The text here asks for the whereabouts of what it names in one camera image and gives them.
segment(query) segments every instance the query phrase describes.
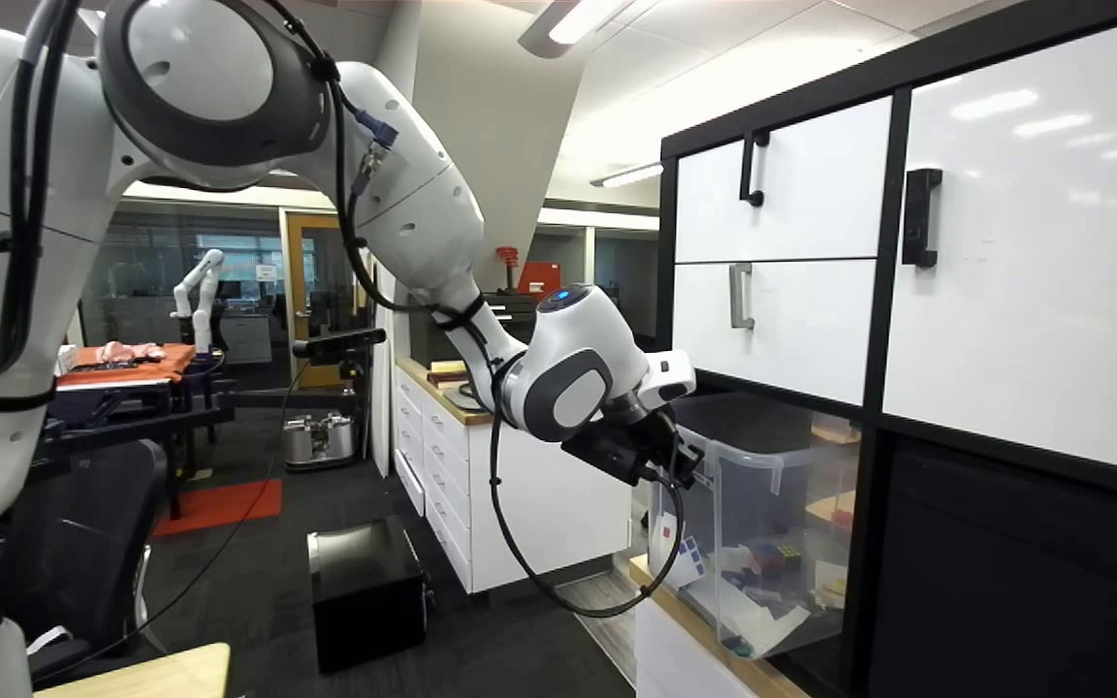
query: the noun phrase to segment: office chair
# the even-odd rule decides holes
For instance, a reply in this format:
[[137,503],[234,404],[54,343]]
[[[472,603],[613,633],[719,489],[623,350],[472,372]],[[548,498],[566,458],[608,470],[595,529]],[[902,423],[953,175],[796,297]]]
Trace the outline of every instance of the office chair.
[[62,635],[30,652],[35,688],[92,668],[102,648],[137,630],[164,472],[164,450],[140,439],[69,458],[69,470],[40,478],[19,503],[0,551],[0,608],[30,646]]

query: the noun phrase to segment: floor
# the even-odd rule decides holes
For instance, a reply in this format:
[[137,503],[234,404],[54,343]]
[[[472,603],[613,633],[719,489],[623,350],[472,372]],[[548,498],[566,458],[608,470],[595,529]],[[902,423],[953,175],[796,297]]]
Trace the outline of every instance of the floor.
[[279,406],[246,406],[238,423],[222,426],[222,444],[203,450],[215,487],[284,478],[284,515],[155,544],[149,603],[160,612],[150,635],[164,648],[234,639],[238,682],[251,698],[631,693],[582,625],[537,591],[513,586],[465,599],[442,560],[431,556],[423,529],[416,540],[438,577],[428,646],[341,674],[317,674],[304,534],[405,512],[406,500],[374,466],[286,472],[279,466],[284,418]]

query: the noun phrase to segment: cabinet handle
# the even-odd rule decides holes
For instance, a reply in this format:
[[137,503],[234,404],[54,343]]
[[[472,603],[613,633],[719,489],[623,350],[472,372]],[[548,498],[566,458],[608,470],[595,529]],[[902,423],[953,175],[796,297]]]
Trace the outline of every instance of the cabinet handle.
[[909,210],[902,210],[902,264],[933,267],[939,251],[930,251],[930,207],[941,187],[941,173],[923,167],[909,173]]
[[754,285],[754,264],[729,264],[729,330],[755,330],[754,308],[750,308],[750,285]]
[[764,192],[754,192],[754,156],[755,148],[768,148],[768,132],[754,132],[743,140],[743,151],[739,151],[739,201],[750,201],[754,210],[764,207]]

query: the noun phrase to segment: black frame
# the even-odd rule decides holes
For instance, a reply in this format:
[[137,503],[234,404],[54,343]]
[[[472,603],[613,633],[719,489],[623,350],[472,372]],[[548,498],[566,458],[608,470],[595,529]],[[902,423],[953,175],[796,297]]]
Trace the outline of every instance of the black frame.
[[[902,51],[882,54],[871,64],[851,68],[842,74],[820,79],[809,87],[789,89],[778,98],[732,108],[719,121],[674,132],[659,148],[663,192],[659,192],[659,250],[670,259],[659,280],[659,302],[674,316],[674,213],[680,213],[680,161],[750,140],[755,132],[789,130],[813,121],[836,108],[852,108],[877,98],[893,98],[889,126],[889,179],[882,207],[882,258],[871,280],[871,317],[869,317],[869,372],[866,372],[866,406],[847,406],[799,394],[759,390],[729,378],[702,372],[702,386],[712,394],[773,397],[789,404],[808,404],[827,417],[852,418],[860,439],[860,487],[858,487],[858,519],[852,519],[852,560],[851,560],[851,603],[847,603],[847,688],[836,693],[869,693],[871,665],[871,603],[882,591],[882,551],[889,525],[889,487],[893,487],[893,450],[901,439],[939,439],[970,456],[1012,456],[1019,466],[1042,466],[1051,478],[1081,480],[1103,494],[1117,494],[1117,466],[1047,456],[1032,448],[1012,448],[981,436],[939,431],[909,418],[889,418],[884,406],[884,372],[889,372],[889,333],[893,333],[893,293],[901,259],[901,210],[902,210],[902,156],[911,130],[911,89],[970,74],[994,64],[1007,64],[1032,51],[1047,51],[1070,41],[1085,41],[1117,28],[1117,0],[1025,0],[1003,11],[981,15],[972,24],[949,28]],[[674,321],[659,316],[659,343],[674,350]]]

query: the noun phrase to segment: clear plastic bin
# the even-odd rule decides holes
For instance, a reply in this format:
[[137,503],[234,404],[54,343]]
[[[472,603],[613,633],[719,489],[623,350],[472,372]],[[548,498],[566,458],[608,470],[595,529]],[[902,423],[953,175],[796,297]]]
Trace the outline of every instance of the clear plastic bin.
[[[685,534],[667,577],[719,639],[764,661],[842,633],[858,436],[808,406],[699,401],[674,417],[699,448],[699,487],[683,494]],[[655,494],[652,571],[674,540]]]

